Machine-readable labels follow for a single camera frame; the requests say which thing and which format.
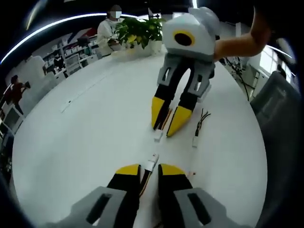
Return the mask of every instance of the human arm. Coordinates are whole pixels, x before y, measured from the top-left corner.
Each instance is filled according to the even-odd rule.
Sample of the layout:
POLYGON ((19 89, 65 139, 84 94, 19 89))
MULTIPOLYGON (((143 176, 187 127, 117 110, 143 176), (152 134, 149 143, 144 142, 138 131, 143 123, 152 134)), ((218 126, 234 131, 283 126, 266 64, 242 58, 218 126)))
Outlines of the human arm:
POLYGON ((217 40, 214 60, 225 57, 250 57, 259 54, 271 36, 271 29, 264 16, 255 9, 250 32, 237 38, 217 40))
POLYGON ((23 93, 26 89, 27 89, 27 87, 26 87, 26 85, 25 84, 23 84, 22 82, 19 82, 17 85, 15 85, 17 88, 19 88, 20 89, 20 92, 21 93, 23 93))
POLYGON ((103 21, 99 24, 97 29, 97 43, 99 47, 106 47, 108 45, 115 45, 118 42, 115 41, 111 27, 103 21))

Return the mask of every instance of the white flower pot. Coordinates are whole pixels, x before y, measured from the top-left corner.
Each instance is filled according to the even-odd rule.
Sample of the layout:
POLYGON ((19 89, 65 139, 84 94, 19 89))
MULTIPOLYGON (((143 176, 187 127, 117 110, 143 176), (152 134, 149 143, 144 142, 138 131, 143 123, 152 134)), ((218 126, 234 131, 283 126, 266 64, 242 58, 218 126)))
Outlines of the white flower pot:
POLYGON ((151 45, 151 52, 152 55, 157 55, 161 52, 162 48, 162 41, 161 40, 151 40, 149 41, 151 45))
POLYGON ((142 48, 141 44, 135 44, 134 48, 127 48, 123 51, 113 52, 112 56, 122 61, 130 61, 137 58, 157 55, 161 52, 161 48, 161 40, 149 40, 149 43, 145 48, 142 48))

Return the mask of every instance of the wire connector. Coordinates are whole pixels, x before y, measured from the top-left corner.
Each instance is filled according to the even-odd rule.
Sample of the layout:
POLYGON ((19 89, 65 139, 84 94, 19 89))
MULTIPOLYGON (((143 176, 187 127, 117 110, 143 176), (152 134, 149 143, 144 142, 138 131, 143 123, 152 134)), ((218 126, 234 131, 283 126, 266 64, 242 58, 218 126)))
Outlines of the wire connector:
POLYGON ((160 141, 161 138, 162 138, 162 135, 163 135, 162 130, 157 129, 157 130, 155 131, 155 135, 154 135, 154 142, 159 143, 159 141, 160 141))
POLYGON ((197 148, 199 144, 199 138, 197 136, 194 136, 192 139, 192 147, 197 148))
POLYGON ((153 154, 153 156, 148 160, 147 165, 144 167, 145 170, 153 172, 153 169, 158 161, 159 155, 153 154))

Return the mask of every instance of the white shirt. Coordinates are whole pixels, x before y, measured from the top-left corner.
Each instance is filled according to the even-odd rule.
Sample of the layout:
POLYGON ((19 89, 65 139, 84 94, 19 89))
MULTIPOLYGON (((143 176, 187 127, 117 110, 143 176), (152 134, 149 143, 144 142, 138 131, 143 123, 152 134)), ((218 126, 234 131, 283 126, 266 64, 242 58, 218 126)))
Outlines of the white shirt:
POLYGON ((120 23, 123 20, 123 18, 119 18, 117 21, 106 19, 99 24, 97 29, 97 43, 99 46, 99 50, 103 56, 121 49, 121 45, 112 45, 111 47, 109 47, 108 41, 111 38, 117 39, 117 35, 114 34, 115 27, 117 23, 120 23))

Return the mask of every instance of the white round table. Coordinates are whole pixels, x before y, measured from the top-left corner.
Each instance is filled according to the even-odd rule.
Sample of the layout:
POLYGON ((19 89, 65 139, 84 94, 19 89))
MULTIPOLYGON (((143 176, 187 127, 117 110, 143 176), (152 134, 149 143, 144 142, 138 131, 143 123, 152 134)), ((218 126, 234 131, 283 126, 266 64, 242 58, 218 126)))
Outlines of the white round table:
MULTIPOLYGON (((13 179, 20 206, 34 224, 63 219, 74 203, 107 186, 117 169, 145 164, 158 153, 159 163, 196 172, 193 187, 223 204, 234 222, 256 225, 265 199, 267 162, 250 104, 216 63, 212 88, 190 121, 173 137, 154 142, 151 103, 163 57, 96 61, 60 83, 27 116, 13 145, 13 179), (195 149, 192 138, 202 107, 211 116, 203 122, 195 149)), ((189 71, 172 105, 188 77, 189 71)), ((135 228, 152 228, 160 220, 157 175, 154 169, 135 228)))

